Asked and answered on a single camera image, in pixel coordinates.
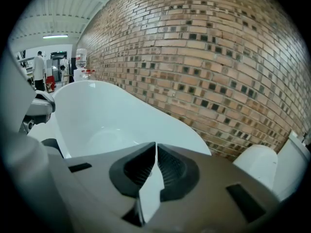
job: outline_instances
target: person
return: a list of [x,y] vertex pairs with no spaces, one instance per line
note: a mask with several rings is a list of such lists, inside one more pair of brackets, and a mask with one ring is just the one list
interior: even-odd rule
[[44,88],[44,59],[42,57],[42,52],[38,52],[38,56],[34,58],[34,67],[33,67],[33,77],[35,81],[35,87],[37,90],[45,91]]
[[64,86],[69,83],[69,61],[66,55],[60,62],[60,70],[62,72],[62,86]]

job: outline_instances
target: red object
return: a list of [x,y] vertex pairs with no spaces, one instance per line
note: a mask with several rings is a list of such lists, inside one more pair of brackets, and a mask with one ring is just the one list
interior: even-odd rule
[[51,85],[51,88],[52,88],[52,91],[54,91],[55,89],[55,79],[54,79],[54,76],[48,76],[47,79],[45,80],[45,83],[52,83]]

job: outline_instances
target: brick wall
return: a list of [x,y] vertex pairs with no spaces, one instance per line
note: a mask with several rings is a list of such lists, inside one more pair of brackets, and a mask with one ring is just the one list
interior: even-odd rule
[[234,160],[311,127],[310,60],[274,0],[111,0],[78,47],[98,80],[196,130]]

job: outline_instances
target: black pants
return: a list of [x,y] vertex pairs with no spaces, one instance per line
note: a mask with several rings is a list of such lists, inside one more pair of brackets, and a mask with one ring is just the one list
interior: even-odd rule
[[39,91],[45,91],[43,80],[35,80],[35,87]]

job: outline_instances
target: white shirt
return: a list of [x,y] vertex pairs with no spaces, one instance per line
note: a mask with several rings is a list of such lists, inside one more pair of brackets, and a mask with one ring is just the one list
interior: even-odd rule
[[42,80],[44,74],[44,59],[42,56],[34,58],[33,76],[34,80]]

